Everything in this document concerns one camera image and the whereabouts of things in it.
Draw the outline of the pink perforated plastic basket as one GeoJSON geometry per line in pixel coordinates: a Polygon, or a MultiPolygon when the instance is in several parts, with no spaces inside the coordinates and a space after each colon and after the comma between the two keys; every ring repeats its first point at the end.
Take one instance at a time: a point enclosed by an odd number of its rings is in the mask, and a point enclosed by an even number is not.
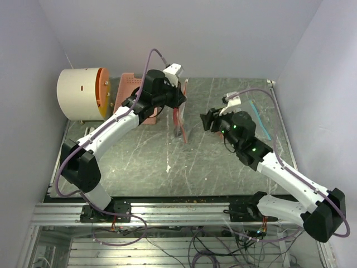
{"type": "MultiPolygon", "coordinates": [[[[125,114],[132,107],[137,99],[141,84],[142,76],[135,75],[135,73],[122,74],[112,119],[118,120],[120,115],[125,114]]],[[[139,115],[141,125],[155,125],[157,123],[156,115],[158,115],[158,110],[150,101],[149,95],[144,92],[143,88],[140,98],[132,109],[136,115],[139,115]]]]}

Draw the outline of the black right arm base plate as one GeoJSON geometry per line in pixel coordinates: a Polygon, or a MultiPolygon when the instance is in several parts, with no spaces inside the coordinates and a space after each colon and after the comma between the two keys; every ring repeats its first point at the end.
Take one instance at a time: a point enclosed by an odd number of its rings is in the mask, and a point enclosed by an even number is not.
{"type": "Polygon", "coordinates": [[[262,222],[263,216],[253,212],[246,203],[230,203],[223,213],[229,215],[231,222],[262,222]]]}

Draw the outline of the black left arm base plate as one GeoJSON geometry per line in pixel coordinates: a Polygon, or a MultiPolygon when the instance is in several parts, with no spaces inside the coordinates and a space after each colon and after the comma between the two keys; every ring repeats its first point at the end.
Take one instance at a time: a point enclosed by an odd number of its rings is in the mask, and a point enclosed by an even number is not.
{"type": "Polygon", "coordinates": [[[118,222],[129,223],[131,217],[131,205],[118,201],[111,202],[108,206],[108,212],[101,212],[94,209],[91,205],[84,205],[80,214],[81,223],[105,223],[118,222]]]}

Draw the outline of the orange zip bag with vegetables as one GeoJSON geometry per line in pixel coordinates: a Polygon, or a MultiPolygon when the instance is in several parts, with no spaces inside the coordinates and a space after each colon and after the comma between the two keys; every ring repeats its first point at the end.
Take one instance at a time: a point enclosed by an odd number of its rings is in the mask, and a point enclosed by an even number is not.
{"type": "Polygon", "coordinates": [[[173,135],[175,138],[181,138],[184,143],[188,143],[190,127],[185,121],[185,105],[183,102],[178,108],[173,109],[173,135]]]}

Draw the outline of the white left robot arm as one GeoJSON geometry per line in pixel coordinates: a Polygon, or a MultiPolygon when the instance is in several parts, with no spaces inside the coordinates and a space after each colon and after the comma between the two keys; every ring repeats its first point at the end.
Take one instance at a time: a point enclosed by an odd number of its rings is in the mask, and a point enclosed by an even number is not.
{"type": "Polygon", "coordinates": [[[114,214],[112,198],[100,184],[98,161],[126,133],[149,119],[157,108],[178,108],[186,101],[179,78],[180,64],[171,64],[163,71],[149,70],[141,86],[125,99],[117,111],[93,132],[83,138],[66,140],[61,148],[59,174],[76,186],[94,208],[102,222],[114,214]]]}

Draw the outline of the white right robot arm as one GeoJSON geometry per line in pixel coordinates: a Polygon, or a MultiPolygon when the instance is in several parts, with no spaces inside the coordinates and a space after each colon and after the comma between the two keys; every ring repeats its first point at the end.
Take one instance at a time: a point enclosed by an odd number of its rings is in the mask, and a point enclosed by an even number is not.
{"type": "Polygon", "coordinates": [[[221,109],[212,108],[200,118],[204,130],[223,135],[242,164],[269,177],[295,198],[292,202],[257,192],[246,207],[249,219],[283,219],[302,227],[319,242],[336,235],[346,219],[345,194],[340,189],[329,190],[279,159],[270,146],[255,136],[256,124],[247,112],[223,114],[221,109]]]}

